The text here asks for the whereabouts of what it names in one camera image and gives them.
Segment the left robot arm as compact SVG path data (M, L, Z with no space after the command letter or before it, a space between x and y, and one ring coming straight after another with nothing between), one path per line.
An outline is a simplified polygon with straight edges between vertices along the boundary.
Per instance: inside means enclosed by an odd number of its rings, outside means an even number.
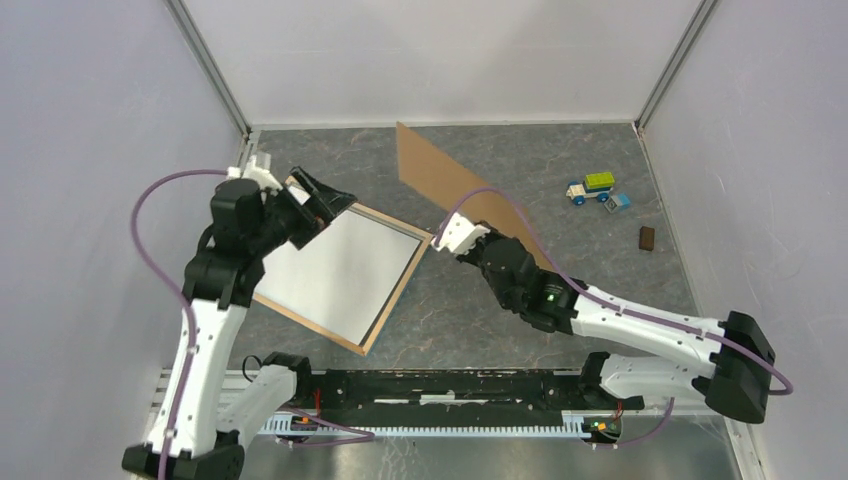
M156 420L121 466L144 479L237 479L260 428L285 403L311 391L308 359L273 353L226 409L219 400L236 335L277 248L305 247L356 202L300 167L299 200L268 170L222 172L203 231L181 282L166 279L182 313L178 349Z

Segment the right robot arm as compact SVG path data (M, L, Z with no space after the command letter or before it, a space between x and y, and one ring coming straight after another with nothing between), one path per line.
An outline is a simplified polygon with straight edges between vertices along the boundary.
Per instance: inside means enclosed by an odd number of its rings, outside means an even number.
M764 422L776 355L752 316L732 311L720 320L627 302L541 268L519 239L460 215L432 245L477 267L499 305L533 328L643 351L641 357L591 355L584 365L585 389L616 400L702 399L725 417Z

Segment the brown cardboard backing board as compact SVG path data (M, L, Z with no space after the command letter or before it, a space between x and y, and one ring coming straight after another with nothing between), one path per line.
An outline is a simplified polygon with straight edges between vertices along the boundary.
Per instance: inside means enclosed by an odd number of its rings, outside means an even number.
M446 211L451 210L467 193L488 185L400 122L396 124L396 143L400 181ZM460 211L475 222L484 221L502 234L518 238L540 267L553 269L514 210L514 205L500 194L476 194L460 207Z

